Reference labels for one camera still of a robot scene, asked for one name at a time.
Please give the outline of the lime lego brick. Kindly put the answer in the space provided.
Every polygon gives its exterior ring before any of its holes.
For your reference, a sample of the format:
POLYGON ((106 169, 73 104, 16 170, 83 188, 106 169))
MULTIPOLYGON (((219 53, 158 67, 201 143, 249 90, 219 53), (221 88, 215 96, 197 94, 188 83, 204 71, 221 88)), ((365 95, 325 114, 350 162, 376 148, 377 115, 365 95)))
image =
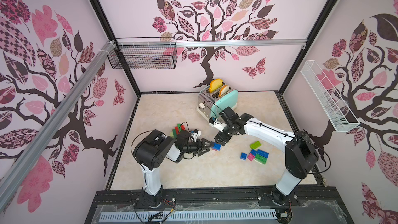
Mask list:
POLYGON ((261 143, 260 143, 259 141, 256 141, 256 142, 250 144, 249 147, 250 147, 251 149, 253 149, 253 150, 256 150, 256 149, 258 149, 260 146, 261 146, 261 143))

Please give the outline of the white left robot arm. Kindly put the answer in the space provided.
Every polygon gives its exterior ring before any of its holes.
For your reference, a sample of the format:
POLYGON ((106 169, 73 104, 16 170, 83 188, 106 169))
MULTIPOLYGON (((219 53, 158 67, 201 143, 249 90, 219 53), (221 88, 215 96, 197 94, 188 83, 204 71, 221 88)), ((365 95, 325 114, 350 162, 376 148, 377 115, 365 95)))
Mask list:
POLYGON ((182 130, 174 138, 159 130, 150 130, 138 135, 145 137, 131 149, 132 156, 140 165, 144 177, 144 202, 155 208, 162 203, 163 186, 160 179, 160 165, 165 159, 176 164, 186 154, 202 156, 215 147, 215 143, 200 138, 201 132, 182 130))

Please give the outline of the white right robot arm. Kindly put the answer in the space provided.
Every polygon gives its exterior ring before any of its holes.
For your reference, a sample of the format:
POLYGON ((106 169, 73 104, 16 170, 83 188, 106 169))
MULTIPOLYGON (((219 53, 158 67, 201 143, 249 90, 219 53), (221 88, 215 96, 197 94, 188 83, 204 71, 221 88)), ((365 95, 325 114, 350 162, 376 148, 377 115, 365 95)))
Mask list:
POLYGON ((270 198, 279 206, 285 205, 296 186, 307 177, 319 160, 316 150, 307 133, 284 131, 261 122, 250 114, 239 116, 230 107, 209 118, 209 125, 219 130, 216 143, 224 146, 234 135, 250 135, 278 148, 285 154, 285 170, 273 186, 270 198))

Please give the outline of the blue small lego brick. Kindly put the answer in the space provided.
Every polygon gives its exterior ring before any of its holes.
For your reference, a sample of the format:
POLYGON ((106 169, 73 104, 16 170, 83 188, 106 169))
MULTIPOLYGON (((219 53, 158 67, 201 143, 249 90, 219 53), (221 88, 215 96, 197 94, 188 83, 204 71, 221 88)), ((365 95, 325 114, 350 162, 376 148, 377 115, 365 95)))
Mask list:
POLYGON ((247 154, 246 153, 241 153, 240 159, 246 160, 247 159, 247 154))

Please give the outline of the pink lego brick lower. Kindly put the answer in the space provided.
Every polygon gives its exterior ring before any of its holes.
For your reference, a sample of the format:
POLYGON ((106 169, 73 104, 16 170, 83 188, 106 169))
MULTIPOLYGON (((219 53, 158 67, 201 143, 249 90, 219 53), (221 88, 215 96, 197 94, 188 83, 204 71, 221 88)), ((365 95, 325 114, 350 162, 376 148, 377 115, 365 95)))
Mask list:
POLYGON ((250 153, 250 154, 247 156, 247 159, 248 159, 249 161, 253 161, 253 160, 255 159, 255 155, 253 155, 252 153, 250 153))

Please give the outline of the green lego brick right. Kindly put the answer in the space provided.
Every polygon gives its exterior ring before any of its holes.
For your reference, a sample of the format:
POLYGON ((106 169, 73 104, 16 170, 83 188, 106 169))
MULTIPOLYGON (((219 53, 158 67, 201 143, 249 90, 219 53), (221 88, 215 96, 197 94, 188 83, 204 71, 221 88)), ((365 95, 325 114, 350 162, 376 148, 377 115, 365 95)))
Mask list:
POLYGON ((266 164, 267 159, 264 156, 262 156, 262 155, 256 154, 255 155, 255 161, 260 163, 260 164, 266 164))

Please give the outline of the blue long lego brick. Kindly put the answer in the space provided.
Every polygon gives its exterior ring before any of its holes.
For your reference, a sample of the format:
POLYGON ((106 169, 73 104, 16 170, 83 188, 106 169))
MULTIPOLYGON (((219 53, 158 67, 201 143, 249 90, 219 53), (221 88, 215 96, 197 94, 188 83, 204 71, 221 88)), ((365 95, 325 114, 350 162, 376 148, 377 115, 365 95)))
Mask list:
POLYGON ((262 156, 262 157, 264 157, 266 159, 268 158, 268 152, 265 152, 265 151, 263 151, 261 149, 257 150, 257 154, 259 154, 260 156, 262 156))

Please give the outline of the mint and cream toaster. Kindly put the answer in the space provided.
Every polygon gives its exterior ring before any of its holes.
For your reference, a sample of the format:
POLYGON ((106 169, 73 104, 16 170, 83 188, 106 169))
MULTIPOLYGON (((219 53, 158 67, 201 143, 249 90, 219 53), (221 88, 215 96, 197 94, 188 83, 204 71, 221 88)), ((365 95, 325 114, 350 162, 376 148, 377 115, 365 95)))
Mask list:
POLYGON ((220 113, 227 107, 235 110, 238 101, 238 91, 231 87, 231 90, 224 94, 222 97, 218 97, 219 89, 213 93, 209 93, 209 86, 202 89, 198 95, 198 103, 196 110, 204 117, 207 121, 211 117, 217 117, 221 121, 220 113))

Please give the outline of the toast slice right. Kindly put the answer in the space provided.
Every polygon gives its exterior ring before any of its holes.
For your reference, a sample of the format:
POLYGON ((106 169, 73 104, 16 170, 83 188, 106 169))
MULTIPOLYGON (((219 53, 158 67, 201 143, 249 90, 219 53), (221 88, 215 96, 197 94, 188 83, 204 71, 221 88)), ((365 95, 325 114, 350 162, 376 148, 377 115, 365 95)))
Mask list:
POLYGON ((218 97, 222 97, 224 94, 228 93, 231 90, 231 87, 228 85, 224 85, 220 88, 218 97))

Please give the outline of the toast slice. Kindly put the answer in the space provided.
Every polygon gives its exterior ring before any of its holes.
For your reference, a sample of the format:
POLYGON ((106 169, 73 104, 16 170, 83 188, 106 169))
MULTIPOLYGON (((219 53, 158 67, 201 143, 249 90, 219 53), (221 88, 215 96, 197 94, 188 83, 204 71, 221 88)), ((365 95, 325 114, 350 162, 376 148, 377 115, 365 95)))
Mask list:
POLYGON ((231 90, 231 87, 228 85, 224 85, 220 88, 218 97, 222 97, 224 94, 228 93, 231 90))
POLYGON ((209 93, 215 92, 217 89, 221 88, 222 86, 223 86, 222 79, 214 79, 209 84, 209 93))

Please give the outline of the toast slice left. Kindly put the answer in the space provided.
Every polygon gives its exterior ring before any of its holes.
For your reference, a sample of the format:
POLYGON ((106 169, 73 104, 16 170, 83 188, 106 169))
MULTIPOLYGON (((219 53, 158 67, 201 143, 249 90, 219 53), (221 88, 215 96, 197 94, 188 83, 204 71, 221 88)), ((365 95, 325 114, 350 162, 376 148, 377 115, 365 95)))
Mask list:
POLYGON ((209 84, 209 93, 215 92, 217 89, 221 88, 222 86, 223 86, 222 79, 214 79, 209 84))

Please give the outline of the aluminium rail back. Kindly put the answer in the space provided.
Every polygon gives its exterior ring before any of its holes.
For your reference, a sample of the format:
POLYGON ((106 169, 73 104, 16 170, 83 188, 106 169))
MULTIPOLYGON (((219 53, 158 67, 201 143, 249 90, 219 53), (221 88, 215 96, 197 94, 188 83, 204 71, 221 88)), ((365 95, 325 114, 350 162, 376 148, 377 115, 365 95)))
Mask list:
POLYGON ((240 47, 240 46, 306 46, 306 39, 269 39, 269 40, 210 40, 210 41, 132 41, 121 42, 120 46, 173 45, 182 47, 240 47))

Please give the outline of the aluminium rail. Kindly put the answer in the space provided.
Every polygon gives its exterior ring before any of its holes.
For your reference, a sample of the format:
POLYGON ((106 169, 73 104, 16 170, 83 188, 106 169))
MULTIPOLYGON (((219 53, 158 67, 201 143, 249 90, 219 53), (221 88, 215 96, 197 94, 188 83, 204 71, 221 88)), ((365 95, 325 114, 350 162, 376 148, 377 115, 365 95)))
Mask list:
POLYGON ((114 40, 108 41, 99 51, 95 59, 82 74, 78 82, 61 102, 55 113, 50 116, 35 139, 26 147, 21 156, 12 165, 1 181, 1 211, 4 210, 13 194, 18 190, 22 181, 26 178, 33 165, 39 159, 49 142, 59 130, 67 115, 78 102, 79 98, 89 86, 92 78, 105 63, 107 55, 116 48, 114 40))
POLYGON ((306 46, 306 39, 269 39, 269 40, 210 40, 210 41, 132 41, 121 42, 120 46, 173 45, 182 47, 240 47, 240 46, 306 46))

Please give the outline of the aluminium rail left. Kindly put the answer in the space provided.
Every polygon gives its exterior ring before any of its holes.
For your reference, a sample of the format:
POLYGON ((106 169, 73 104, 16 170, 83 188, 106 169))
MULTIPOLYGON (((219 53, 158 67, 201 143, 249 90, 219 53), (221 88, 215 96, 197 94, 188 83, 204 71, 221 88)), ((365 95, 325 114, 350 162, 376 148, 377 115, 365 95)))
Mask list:
POLYGON ((114 40, 108 41, 99 51, 95 59, 82 74, 78 82, 61 102, 55 113, 50 116, 35 139, 26 147, 21 156, 12 165, 1 181, 1 211, 4 210, 13 194, 18 190, 22 181, 26 178, 33 165, 39 159, 49 142, 59 130, 67 115, 78 102, 79 98, 89 86, 92 78, 105 63, 107 55, 116 48, 114 40))

